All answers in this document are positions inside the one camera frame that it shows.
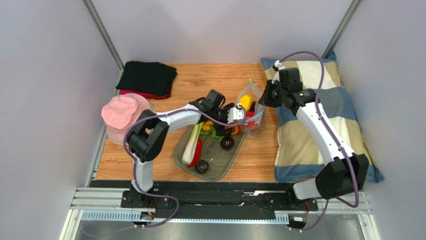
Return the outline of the ginger root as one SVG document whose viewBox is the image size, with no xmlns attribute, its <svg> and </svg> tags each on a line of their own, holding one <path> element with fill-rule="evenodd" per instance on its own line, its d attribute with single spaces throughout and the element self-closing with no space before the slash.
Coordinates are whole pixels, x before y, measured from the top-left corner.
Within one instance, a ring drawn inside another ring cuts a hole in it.
<svg viewBox="0 0 426 240">
<path fill-rule="evenodd" d="M 203 123 L 201 129 L 203 131 L 210 131 L 212 129 L 212 126 L 214 125 L 214 123 L 211 120 L 208 120 L 206 122 Z"/>
</svg>

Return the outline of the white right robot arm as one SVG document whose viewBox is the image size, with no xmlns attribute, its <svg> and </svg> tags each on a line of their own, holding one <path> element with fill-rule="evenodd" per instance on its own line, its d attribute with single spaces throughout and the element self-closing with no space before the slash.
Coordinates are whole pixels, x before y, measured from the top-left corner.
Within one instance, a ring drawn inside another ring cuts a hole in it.
<svg viewBox="0 0 426 240">
<path fill-rule="evenodd" d="M 298 200 L 341 200 L 344 195 L 354 194 L 355 202 L 350 207 L 357 207 L 369 160 L 365 154 L 356 154 L 339 136 L 319 100 L 319 91 L 303 88 L 296 67 L 279 67 L 274 78 L 266 82 L 258 103 L 274 108 L 285 106 L 291 110 L 308 130 L 322 156 L 324 168 L 315 178 L 294 183 L 294 196 Z"/>
</svg>

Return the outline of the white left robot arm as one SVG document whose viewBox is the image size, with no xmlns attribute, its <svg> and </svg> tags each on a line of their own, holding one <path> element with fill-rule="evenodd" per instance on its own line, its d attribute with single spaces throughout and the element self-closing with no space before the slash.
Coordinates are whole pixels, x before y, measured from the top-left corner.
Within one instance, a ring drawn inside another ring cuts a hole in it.
<svg viewBox="0 0 426 240">
<path fill-rule="evenodd" d="M 240 125 L 246 110 L 241 104 L 223 105 L 224 100 L 224 95 L 212 89 L 206 97 L 175 110 L 158 113 L 144 110 L 123 138 L 123 147 L 133 159 L 132 188 L 149 195 L 153 187 L 154 159 L 161 152 L 168 133 L 206 120 L 225 127 Z"/>
</svg>

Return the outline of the orange fruit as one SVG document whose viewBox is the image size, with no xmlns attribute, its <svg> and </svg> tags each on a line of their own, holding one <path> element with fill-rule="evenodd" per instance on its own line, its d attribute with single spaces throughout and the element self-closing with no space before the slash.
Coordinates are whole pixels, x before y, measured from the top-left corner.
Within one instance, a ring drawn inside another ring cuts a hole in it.
<svg viewBox="0 0 426 240">
<path fill-rule="evenodd" d="M 230 135 L 230 136 L 237 135 L 241 130 L 239 125 L 236 125 L 236 126 L 233 126 L 233 127 L 225 126 L 224 128 L 225 128 L 225 130 L 228 131 L 227 135 Z"/>
</svg>

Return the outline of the red apple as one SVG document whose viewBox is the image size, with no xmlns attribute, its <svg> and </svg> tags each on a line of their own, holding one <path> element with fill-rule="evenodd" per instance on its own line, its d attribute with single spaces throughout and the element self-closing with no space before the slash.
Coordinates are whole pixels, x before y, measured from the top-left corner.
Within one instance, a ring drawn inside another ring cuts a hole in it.
<svg viewBox="0 0 426 240">
<path fill-rule="evenodd" d="M 248 111 L 246 113 L 244 128 L 248 130 L 255 129 L 257 127 L 256 120 L 253 118 L 255 116 L 254 111 Z"/>
</svg>

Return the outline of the yellow lemon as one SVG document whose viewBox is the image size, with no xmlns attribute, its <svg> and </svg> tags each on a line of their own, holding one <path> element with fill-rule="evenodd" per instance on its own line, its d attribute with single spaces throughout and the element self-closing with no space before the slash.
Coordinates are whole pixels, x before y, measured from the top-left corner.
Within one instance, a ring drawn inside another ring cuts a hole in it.
<svg viewBox="0 0 426 240">
<path fill-rule="evenodd" d="M 253 101 L 253 97 L 250 94 L 244 94 L 239 98 L 238 103 L 245 109 L 246 112 L 249 112 Z"/>
</svg>

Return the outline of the dark mangosteen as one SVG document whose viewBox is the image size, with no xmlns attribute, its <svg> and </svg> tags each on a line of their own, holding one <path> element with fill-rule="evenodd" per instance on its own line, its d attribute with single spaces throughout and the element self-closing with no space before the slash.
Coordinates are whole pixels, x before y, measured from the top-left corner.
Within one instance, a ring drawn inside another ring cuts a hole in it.
<svg viewBox="0 0 426 240">
<path fill-rule="evenodd" d="M 195 171 L 199 174 L 205 174 L 210 168 L 207 160 L 201 159 L 195 165 Z"/>
</svg>

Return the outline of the dark purple plum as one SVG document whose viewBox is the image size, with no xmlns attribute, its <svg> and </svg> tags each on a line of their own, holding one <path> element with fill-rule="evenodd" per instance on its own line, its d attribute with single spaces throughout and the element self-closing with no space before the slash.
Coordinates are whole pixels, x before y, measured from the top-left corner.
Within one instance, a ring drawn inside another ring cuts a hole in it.
<svg viewBox="0 0 426 240">
<path fill-rule="evenodd" d="M 220 141 L 220 147 L 225 150 L 231 150 L 235 145 L 235 140 L 231 136 L 224 136 Z"/>
</svg>

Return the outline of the clear zip top bag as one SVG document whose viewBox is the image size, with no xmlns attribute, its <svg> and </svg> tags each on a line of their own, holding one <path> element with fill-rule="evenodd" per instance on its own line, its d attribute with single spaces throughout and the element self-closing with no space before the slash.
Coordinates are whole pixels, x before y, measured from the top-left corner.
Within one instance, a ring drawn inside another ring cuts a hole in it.
<svg viewBox="0 0 426 240">
<path fill-rule="evenodd" d="M 262 95 L 263 91 L 250 78 L 247 86 L 239 93 L 236 99 L 237 104 L 242 104 L 246 108 L 246 118 L 240 126 L 246 136 L 251 139 L 257 138 L 259 131 L 263 127 L 266 107 L 258 103 Z"/>
</svg>

